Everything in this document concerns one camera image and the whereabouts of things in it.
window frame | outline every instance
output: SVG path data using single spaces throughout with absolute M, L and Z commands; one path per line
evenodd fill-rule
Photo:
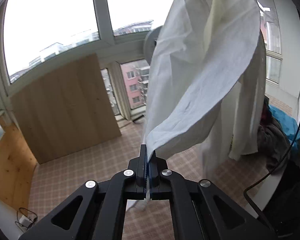
M 137 103 L 137 102 L 140 102 L 139 96 L 136 96 L 136 97 L 132 98 L 132 101 L 133 101 L 134 104 Z
M 114 116 L 115 116 L 115 117 L 116 117 L 116 116 L 122 116 L 122 115 L 121 115 L 121 112 L 120 112 L 120 108 L 119 108 L 119 106 L 118 106 L 118 100 L 117 100 L 116 95 L 115 95 L 115 93 L 114 93 L 114 87 L 113 87 L 113 85 L 112 85 L 112 81 L 111 81 L 109 69 L 108 69 L 108 68 L 103 68 L 103 69 L 100 68 L 100 71 L 102 71 L 102 70 L 104 70 L 104 69 L 107 70 L 107 73 L 108 73 L 108 76 L 109 76 L 109 81 L 110 81 L 110 86 L 112 87 L 111 93 L 112 93 L 113 96 L 114 96 L 114 99 L 115 99 L 115 101 L 116 101 L 116 105 L 117 105 L 117 108 L 118 108 L 118 112 L 119 112 L 118 114 L 115 114 L 115 113 L 114 113 Z
M 136 75 L 134 74 L 134 71 L 133 71 L 133 70 L 126 72 L 126 74 L 127 74 L 128 79 L 133 79 L 133 78 L 136 77 Z
M 138 90 L 136 84 L 130 85 L 130 86 L 129 86 L 129 89 L 130 89 L 130 92 L 134 92 L 134 91 L 137 91 L 137 90 Z
M 60 53 L 29 70 L 10 84 L 3 47 L 3 23 L 7 1 L 4 0 L 0 5 L 0 109 L 11 111 L 12 106 L 9 98 L 38 78 L 69 62 L 96 53 L 99 58 L 100 69 L 107 68 L 109 70 L 109 76 L 121 115 L 128 120 L 131 119 L 135 111 L 130 109 L 120 64 L 145 58 L 143 43 L 149 31 L 114 36 L 107 0 L 93 0 L 100 39 Z M 266 54 L 282 60 L 281 54 L 268 50 Z

floor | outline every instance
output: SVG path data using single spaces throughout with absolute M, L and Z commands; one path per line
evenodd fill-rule
M 39 219 L 67 198 L 89 179 L 104 181 L 127 168 L 131 158 L 139 154 L 143 120 L 122 127 L 122 136 L 86 150 L 38 165 L 31 185 L 29 209 Z M 168 167 L 186 179 L 202 179 L 196 146 L 167 160 Z M 239 161 L 226 160 L 209 178 L 239 205 L 246 201 L 243 190 L 266 174 L 265 159 L 251 155 Z M 257 188 L 251 190 L 253 196 Z M 149 201 L 144 210 L 127 211 L 122 239 L 174 239 L 168 201 Z

electrical cord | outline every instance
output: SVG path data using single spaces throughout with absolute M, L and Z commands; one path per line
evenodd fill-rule
M 28 212 L 34 214 L 34 215 L 35 215 L 35 218 L 32 220 L 30 217 L 26 216 L 26 215 L 21 211 L 22 209 L 27 210 Z M 21 223 L 19 222 L 19 216 L 18 216 L 18 213 L 19 213 L 19 212 L 31 221 L 31 224 L 30 224 L 28 227 L 24 226 L 23 224 L 21 224 Z M 15 221 L 14 223 L 17 225 L 17 227 L 18 227 L 22 232 L 24 232 L 24 231 L 22 230 L 21 227 L 26 228 L 26 230 L 28 230 L 29 228 L 31 228 L 31 227 L 34 225 L 34 223 L 37 221 L 37 219 L 38 219 L 38 215 L 37 215 L 36 213 L 32 212 L 31 210 L 28 210 L 27 208 L 19 208 L 18 211 L 17 211 L 17 221 Z
M 297 135 L 299 133 L 300 130 L 300 121 L 299 121 L 299 125 L 298 125 L 298 129 L 297 132 L 289 146 L 289 148 L 287 149 L 286 153 L 283 155 L 283 157 L 279 160 L 279 162 L 277 163 L 277 165 L 270 171 L 268 172 L 268 174 L 266 174 L 263 178 L 261 178 L 260 180 L 258 180 L 257 182 L 255 182 L 254 184 L 250 185 L 249 187 L 247 187 L 244 191 L 243 191 L 243 196 L 244 198 L 248 201 L 248 203 L 251 205 L 251 207 L 255 210 L 255 212 L 258 214 L 258 216 L 264 221 L 264 223 L 269 227 L 269 229 L 271 231 L 274 231 L 274 228 L 272 227 L 271 223 L 269 222 L 269 220 L 266 218 L 266 216 L 264 215 L 264 213 L 261 211 L 261 209 L 253 202 L 253 200 L 248 196 L 248 191 L 250 189 L 252 189 L 253 187 L 255 187 L 256 185 L 258 185 L 260 182 L 264 181 L 267 177 L 269 177 L 272 173 L 274 173 L 274 171 L 280 166 L 280 164 L 282 163 L 282 161 L 287 157 L 287 155 L 289 154 L 294 142 L 296 141 Z

wooden panel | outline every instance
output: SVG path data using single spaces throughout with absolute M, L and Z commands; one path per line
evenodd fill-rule
M 11 102 L 39 163 L 121 135 L 95 54 L 37 79 Z
M 0 199 L 15 210 L 28 208 L 37 160 L 15 124 L 0 124 L 5 131 L 0 140 Z

white cloth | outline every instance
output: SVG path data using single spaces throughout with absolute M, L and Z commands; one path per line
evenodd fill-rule
M 230 154 L 237 157 L 245 152 L 240 138 L 253 141 L 250 130 L 254 132 L 251 127 L 255 127 L 259 115 L 258 105 L 254 105 L 259 90 L 251 94 L 258 75 L 254 76 L 253 84 L 249 84 L 252 73 L 258 74 L 258 70 L 251 67 L 249 74 L 242 76 L 241 86 L 250 87 L 249 92 L 234 85 L 252 59 L 259 31 L 256 0 L 173 1 L 151 61 L 144 131 L 148 159 L 154 150 L 158 157 L 167 159 L 201 143 L 209 134 L 210 141 L 206 144 L 216 145 L 213 140 L 221 130 L 223 132 L 225 125 L 234 127 Z M 230 109 L 223 106 L 226 100 L 221 101 L 232 88 L 232 96 L 235 98 L 236 92 L 238 102 L 249 103 L 248 113 L 244 105 L 240 110 L 230 102 L 233 117 L 225 123 Z M 231 137 L 227 133 L 223 139 L 228 143 Z M 226 144 L 219 147 L 229 153 Z M 244 147 L 254 150 L 249 143 Z M 223 159 L 219 149 L 215 153 Z
M 257 132 L 266 85 L 266 49 L 260 32 L 259 43 L 239 81 L 223 98 L 221 110 L 199 146 L 203 176 L 212 179 L 214 169 L 231 157 L 258 151 Z

